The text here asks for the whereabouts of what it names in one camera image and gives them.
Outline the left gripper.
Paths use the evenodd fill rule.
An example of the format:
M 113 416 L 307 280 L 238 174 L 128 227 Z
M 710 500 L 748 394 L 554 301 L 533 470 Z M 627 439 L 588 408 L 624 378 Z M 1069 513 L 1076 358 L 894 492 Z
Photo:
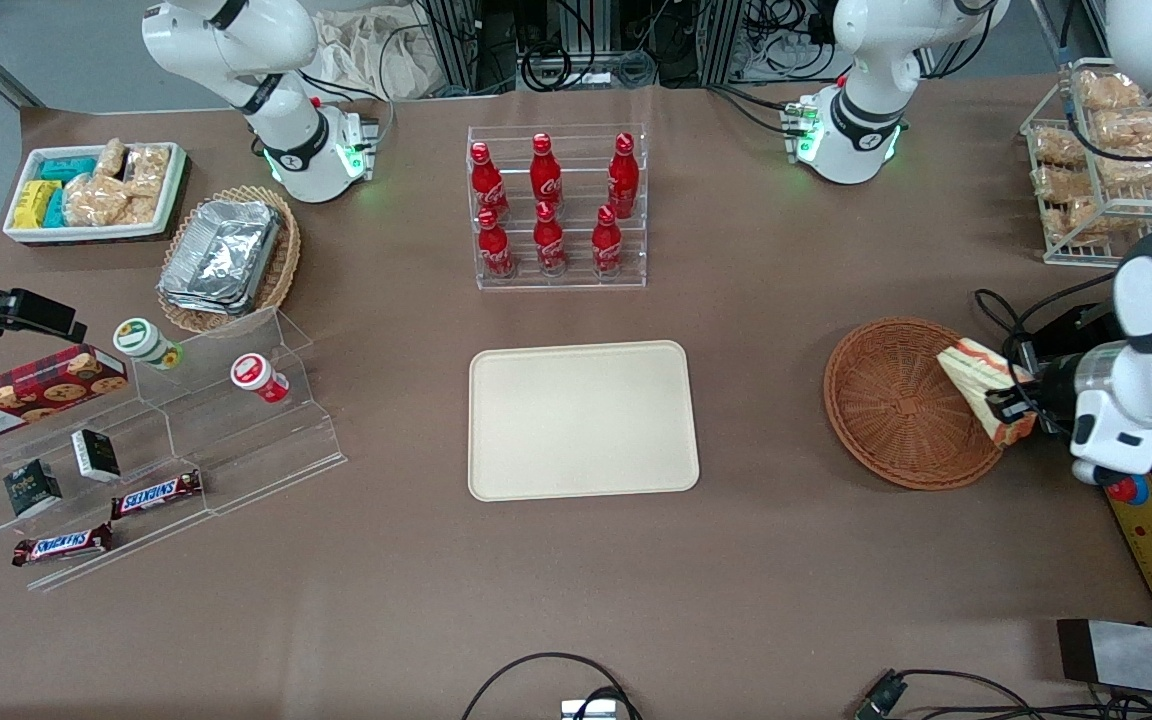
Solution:
M 1043 361 L 1033 381 L 988 389 L 986 402 L 1005 425 L 1038 419 L 1048 433 L 1068 433 L 1076 416 L 1076 397 L 1092 389 L 1111 389 L 1111 373 L 1126 344 L 1100 344 L 1082 354 Z

